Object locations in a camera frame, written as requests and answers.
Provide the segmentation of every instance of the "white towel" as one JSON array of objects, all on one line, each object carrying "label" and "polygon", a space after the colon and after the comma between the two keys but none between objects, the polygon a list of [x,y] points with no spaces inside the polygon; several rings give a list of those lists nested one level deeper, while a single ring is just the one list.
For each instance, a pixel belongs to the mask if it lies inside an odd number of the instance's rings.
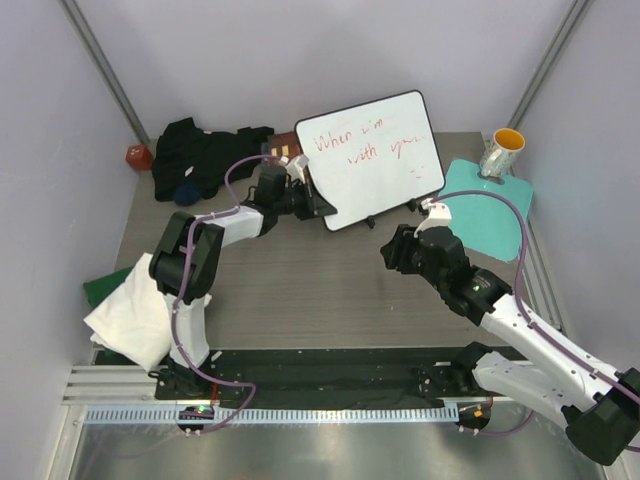
[{"label": "white towel", "polygon": [[[171,348],[169,310],[164,296],[149,276],[151,255],[140,257],[122,285],[84,319],[95,332],[93,342],[137,363],[147,372]],[[211,295],[205,297],[205,306]]]}]

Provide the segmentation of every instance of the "green cloth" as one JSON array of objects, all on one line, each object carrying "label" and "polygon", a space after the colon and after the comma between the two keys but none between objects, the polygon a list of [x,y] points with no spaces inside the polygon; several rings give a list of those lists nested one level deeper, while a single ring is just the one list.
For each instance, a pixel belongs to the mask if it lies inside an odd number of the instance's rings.
[{"label": "green cloth", "polygon": [[102,301],[113,293],[113,291],[122,285],[131,273],[133,267],[123,268],[110,275],[92,280],[82,285],[87,294],[87,301],[92,308],[96,308]]}]

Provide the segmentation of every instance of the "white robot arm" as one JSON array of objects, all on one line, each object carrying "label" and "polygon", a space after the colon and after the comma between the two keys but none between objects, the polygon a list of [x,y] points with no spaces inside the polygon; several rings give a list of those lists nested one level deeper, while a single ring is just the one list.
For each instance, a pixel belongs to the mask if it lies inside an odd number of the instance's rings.
[{"label": "white robot arm", "polygon": [[613,463],[640,431],[640,410],[633,399],[640,391],[640,373],[633,368],[619,372],[527,305],[519,307],[509,285],[470,265],[462,242],[448,228],[448,207],[430,200],[421,207],[425,220],[418,227],[398,226],[382,247],[387,268],[422,276],[452,311],[502,338],[532,363],[518,365],[473,343],[455,362],[465,370],[460,378],[528,406],[565,429],[589,458]]},{"label": "white robot arm", "polygon": [[[275,165],[262,167],[253,198],[227,212],[191,216],[173,215],[151,260],[150,275],[173,311],[184,272],[187,232],[197,223],[192,245],[191,272],[183,299],[177,304],[177,333],[182,348],[196,366],[209,357],[205,335],[204,298],[215,280],[220,250],[232,243],[269,232],[280,215],[295,214],[307,220],[336,213],[307,181],[308,159],[282,157]],[[189,365],[172,340],[171,359],[189,373]]]}]

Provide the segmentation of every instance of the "metal floor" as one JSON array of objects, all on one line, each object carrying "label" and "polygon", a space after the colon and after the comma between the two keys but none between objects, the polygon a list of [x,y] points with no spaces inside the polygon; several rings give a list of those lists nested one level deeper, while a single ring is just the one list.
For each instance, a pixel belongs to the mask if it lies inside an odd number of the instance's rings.
[{"label": "metal floor", "polygon": [[[478,161],[479,133],[435,135],[446,171],[455,158]],[[255,180],[233,184],[241,198]],[[117,267],[153,252],[173,212],[173,202],[153,197],[150,172],[141,175]],[[226,190],[186,211],[208,213],[231,206]],[[213,301],[206,310],[213,348],[328,348],[463,346],[503,343],[449,311],[418,277],[384,268],[379,250],[400,223],[420,216],[398,207],[364,224],[330,232],[320,219],[283,217],[266,236],[226,247],[220,257]],[[515,263],[468,252],[471,260],[512,283]]]},{"label": "metal floor", "polygon": [[[525,411],[494,405],[490,427],[505,430]],[[177,428],[90,425],[74,480],[604,480],[602,468],[578,453],[544,418],[508,438],[474,437],[448,424],[236,427],[201,438],[167,441]]]}]

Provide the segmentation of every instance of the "teal placemat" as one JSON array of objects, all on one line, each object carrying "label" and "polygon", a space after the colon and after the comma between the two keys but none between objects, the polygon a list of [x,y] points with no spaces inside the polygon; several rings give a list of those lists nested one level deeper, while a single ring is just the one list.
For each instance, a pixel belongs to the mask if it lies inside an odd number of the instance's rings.
[{"label": "teal placemat", "polygon": [[[526,220],[533,198],[530,183],[505,175],[503,185],[478,177],[478,164],[457,159],[447,172],[445,193],[485,190],[511,200]],[[451,210],[449,228],[465,247],[510,262],[520,251],[521,233],[513,212],[499,200],[482,195],[465,195],[444,201]]]}]

